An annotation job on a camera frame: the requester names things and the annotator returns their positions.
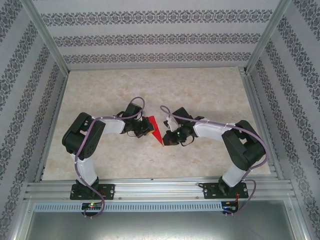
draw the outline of enclosure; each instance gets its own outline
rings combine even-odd
[[[0,239],[320,239],[319,0],[0,7]],[[252,125],[269,159],[248,176],[244,211],[224,216],[223,199],[199,188],[232,164],[223,142],[107,134],[94,167],[113,200],[84,219],[91,201],[70,199],[77,174],[62,136],[80,112],[113,116],[136,96],[162,135],[160,105]]]

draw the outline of patterned wallpaper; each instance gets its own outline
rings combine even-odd
[[[272,143],[320,239],[320,1],[294,0],[251,73]]]
[[[279,0],[35,0],[68,67],[244,67]]]
[[[65,81],[18,0],[0,2],[0,240],[33,182]]]

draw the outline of red object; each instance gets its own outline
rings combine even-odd
[[[159,131],[158,124],[156,122],[155,116],[149,116],[149,122],[153,125],[154,132],[152,133],[153,136],[164,146],[164,142],[162,141],[161,133]]]

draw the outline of marble floor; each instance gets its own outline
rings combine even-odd
[[[221,123],[243,119],[256,128],[237,67],[72,71],[43,180],[76,179],[62,137],[79,113],[113,116],[124,111],[136,96],[145,99],[145,115],[155,116],[162,136],[167,128],[160,105],[172,112],[184,107],[194,118],[204,116]],[[93,156],[100,179],[221,176],[231,164],[224,143],[204,137],[186,147],[163,147],[152,134],[139,139],[105,134]],[[265,164],[252,174],[269,173]]]

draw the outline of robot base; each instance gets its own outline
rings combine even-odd
[[[97,190],[104,200],[113,200],[115,196],[114,184],[99,184],[99,180],[94,182],[91,187]],[[101,198],[90,190],[87,186],[76,180],[76,184],[72,185],[70,200],[100,200]]]
[[[239,199],[247,199],[249,197],[247,184],[244,182],[240,182],[231,188],[227,195],[224,195],[219,189],[218,182],[199,183],[198,186],[203,189],[204,199],[235,199],[237,194]]]

